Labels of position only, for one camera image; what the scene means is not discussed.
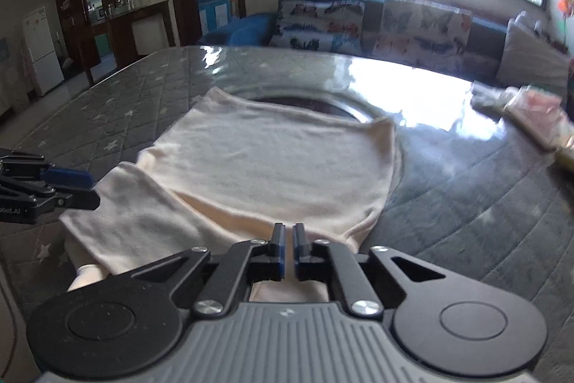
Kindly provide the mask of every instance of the sofa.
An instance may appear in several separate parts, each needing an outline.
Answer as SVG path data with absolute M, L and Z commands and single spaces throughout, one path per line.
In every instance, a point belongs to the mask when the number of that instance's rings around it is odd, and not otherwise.
M 354 52 L 354 55 L 366 58 L 381 58 L 373 55 L 373 49 L 380 41 L 379 33 L 385 3 L 392 1 L 397 5 L 398 1 L 411 2 L 429 5 L 437 9 L 444 8 L 454 12 L 458 11 L 458 9 L 449 6 L 418 0 L 279 0 L 279 17 L 281 17 L 281 6 L 294 1 L 310 3 L 358 1 L 363 3 L 362 31 L 359 33 L 358 38 L 360 46 L 357 52 Z M 273 43 L 272 38 L 277 33 L 277 22 L 278 12 L 249 15 L 204 35 L 200 39 L 199 44 L 211 46 L 268 46 L 270 41 Z M 461 67 L 457 67 L 455 70 L 436 71 L 464 78 L 465 80 L 478 80 L 488 85 L 496 85 L 495 76 L 504 50 L 506 30 L 506 25 L 472 17 L 466 48 L 464 48 L 464 54 L 462 55 Z M 400 62 L 392 58 L 385 60 Z

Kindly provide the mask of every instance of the refrigerator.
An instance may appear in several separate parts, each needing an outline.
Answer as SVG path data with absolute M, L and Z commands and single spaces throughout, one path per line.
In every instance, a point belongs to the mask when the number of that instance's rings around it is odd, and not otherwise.
M 24 38 L 30 53 L 32 72 L 40 96 L 64 81 L 44 7 L 23 21 Z

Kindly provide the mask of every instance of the beige cloth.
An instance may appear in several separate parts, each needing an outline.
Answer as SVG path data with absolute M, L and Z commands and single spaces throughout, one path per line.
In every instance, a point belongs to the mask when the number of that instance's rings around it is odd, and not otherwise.
M 311 239 L 357 251 L 385 205 L 394 141 L 390 119 L 363 124 L 214 88 L 137 165 L 122 162 L 98 183 L 96 211 L 68 210 L 61 219 L 113 274 L 192 246 L 224 253 L 268 239 L 275 222 L 304 222 Z M 320 299 L 326 292 L 317 284 L 268 283 L 252 293 Z

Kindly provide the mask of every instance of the gray ribbed panel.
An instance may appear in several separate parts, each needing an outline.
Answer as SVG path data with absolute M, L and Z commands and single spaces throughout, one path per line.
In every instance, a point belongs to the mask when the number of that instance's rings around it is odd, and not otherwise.
M 38 383 L 68 383 L 46 374 Z M 244 303 L 232 316 L 200 322 L 154 368 L 117 383 L 454 383 L 419 368 L 383 328 L 336 304 Z M 529 375 L 481 383 L 536 383 Z

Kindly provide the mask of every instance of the silver screw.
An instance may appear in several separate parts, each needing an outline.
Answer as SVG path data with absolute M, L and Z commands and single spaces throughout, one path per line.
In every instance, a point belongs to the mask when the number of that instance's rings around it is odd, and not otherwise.
M 223 306 L 216 300 L 206 299 L 195 303 L 194 308 L 204 315 L 215 315 L 223 311 Z
M 359 315 L 372 316 L 381 311 L 381 306 L 372 300 L 358 300 L 353 302 L 351 310 Z

